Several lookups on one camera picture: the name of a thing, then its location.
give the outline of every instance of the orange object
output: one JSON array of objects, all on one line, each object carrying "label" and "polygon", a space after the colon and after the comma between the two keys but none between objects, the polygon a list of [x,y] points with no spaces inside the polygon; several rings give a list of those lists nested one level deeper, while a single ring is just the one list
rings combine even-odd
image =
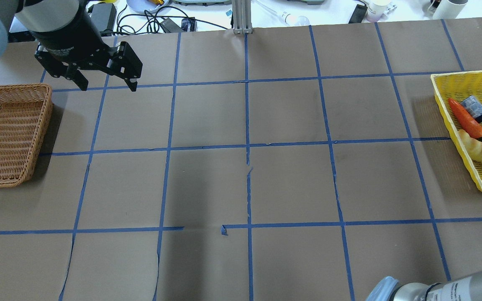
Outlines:
[{"label": "orange object", "polygon": [[470,113],[468,113],[460,103],[457,103],[456,100],[449,98],[448,102],[451,111],[453,111],[453,115],[455,115],[455,118],[457,118],[461,124],[462,129],[474,139],[482,137],[482,126],[477,123]]}]

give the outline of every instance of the brown wicker basket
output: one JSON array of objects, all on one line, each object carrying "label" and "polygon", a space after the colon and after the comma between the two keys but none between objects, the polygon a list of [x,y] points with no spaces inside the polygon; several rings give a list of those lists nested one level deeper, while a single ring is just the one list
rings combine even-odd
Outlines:
[{"label": "brown wicker basket", "polygon": [[31,179],[52,109],[48,84],[0,86],[0,187]]}]

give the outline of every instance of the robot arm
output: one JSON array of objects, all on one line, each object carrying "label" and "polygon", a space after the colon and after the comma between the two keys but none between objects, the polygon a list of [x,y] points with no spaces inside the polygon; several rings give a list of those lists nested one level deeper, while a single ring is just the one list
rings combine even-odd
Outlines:
[{"label": "robot arm", "polygon": [[35,57],[52,77],[65,77],[85,91],[88,80],[80,70],[100,70],[136,90],[142,62],[127,42],[109,47],[102,41],[84,0],[0,0],[0,56],[14,13],[40,42]]}]

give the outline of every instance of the blue gripper cap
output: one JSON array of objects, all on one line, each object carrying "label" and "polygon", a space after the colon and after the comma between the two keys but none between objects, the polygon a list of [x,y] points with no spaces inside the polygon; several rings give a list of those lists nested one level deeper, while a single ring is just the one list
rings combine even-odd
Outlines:
[{"label": "blue gripper cap", "polygon": [[390,276],[384,277],[367,296],[366,301],[389,301],[398,282],[397,279]]}]

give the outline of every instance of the yellow object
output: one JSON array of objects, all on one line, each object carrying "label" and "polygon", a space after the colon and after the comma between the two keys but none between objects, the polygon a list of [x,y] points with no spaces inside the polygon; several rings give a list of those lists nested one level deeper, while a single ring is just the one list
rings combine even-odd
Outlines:
[{"label": "yellow object", "polygon": [[470,137],[463,129],[460,129],[457,133],[470,158],[474,161],[482,162],[482,142]]},{"label": "yellow object", "polygon": [[457,131],[461,129],[459,122],[453,116],[447,103],[447,99],[465,99],[470,95],[475,95],[482,103],[482,71],[456,72],[452,74],[432,74],[431,80],[434,85],[434,96],[438,103],[438,108],[444,119],[444,123],[449,131],[457,151],[462,157],[466,169],[477,188],[482,191],[482,162],[474,162],[465,150],[463,142]]}]

